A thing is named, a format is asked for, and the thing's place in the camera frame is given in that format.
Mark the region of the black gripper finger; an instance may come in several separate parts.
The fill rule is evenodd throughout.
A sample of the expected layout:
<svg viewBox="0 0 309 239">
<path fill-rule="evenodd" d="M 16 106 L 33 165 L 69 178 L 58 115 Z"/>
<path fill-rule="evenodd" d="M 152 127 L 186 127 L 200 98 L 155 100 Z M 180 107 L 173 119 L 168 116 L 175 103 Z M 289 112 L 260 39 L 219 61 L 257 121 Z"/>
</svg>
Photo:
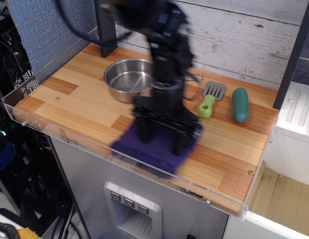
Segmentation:
<svg viewBox="0 0 309 239">
<path fill-rule="evenodd" d="M 172 153 L 174 155 L 182 155 L 188 145 L 189 140 L 189 134 L 176 131 L 173 136 Z"/>
<path fill-rule="evenodd" d="M 136 124 L 140 140 L 143 143 L 149 142 L 154 136 L 153 123 L 147 119 L 137 117 Z"/>
</svg>

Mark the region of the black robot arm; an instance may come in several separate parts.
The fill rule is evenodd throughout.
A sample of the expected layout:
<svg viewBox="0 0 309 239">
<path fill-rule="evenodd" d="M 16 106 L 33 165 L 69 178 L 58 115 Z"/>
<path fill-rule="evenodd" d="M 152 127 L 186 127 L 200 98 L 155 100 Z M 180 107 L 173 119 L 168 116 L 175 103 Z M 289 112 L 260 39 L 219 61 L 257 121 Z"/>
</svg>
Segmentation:
<svg viewBox="0 0 309 239">
<path fill-rule="evenodd" d="M 149 142 L 158 124 L 173 131 L 172 152 L 182 154 L 198 124 L 183 105 L 185 77 L 195 79 L 188 71 L 194 55 L 186 15 L 172 0 L 106 0 L 100 8 L 122 27 L 145 35 L 150 45 L 153 92 L 133 98 L 140 140 Z"/>
</svg>

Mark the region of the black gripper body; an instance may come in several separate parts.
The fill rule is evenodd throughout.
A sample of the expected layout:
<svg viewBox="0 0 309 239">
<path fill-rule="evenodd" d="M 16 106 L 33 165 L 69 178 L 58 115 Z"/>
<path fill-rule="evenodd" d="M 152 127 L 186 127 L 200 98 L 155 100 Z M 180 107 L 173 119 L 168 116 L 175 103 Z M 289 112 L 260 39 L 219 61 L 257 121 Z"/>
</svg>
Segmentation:
<svg viewBox="0 0 309 239">
<path fill-rule="evenodd" d="M 152 83 L 151 97 L 133 98 L 134 116 L 167 127 L 174 132 L 185 132 L 190 138 L 199 137 L 198 117 L 183 105 L 184 86 L 184 82 L 170 86 L 158 82 Z"/>
</svg>

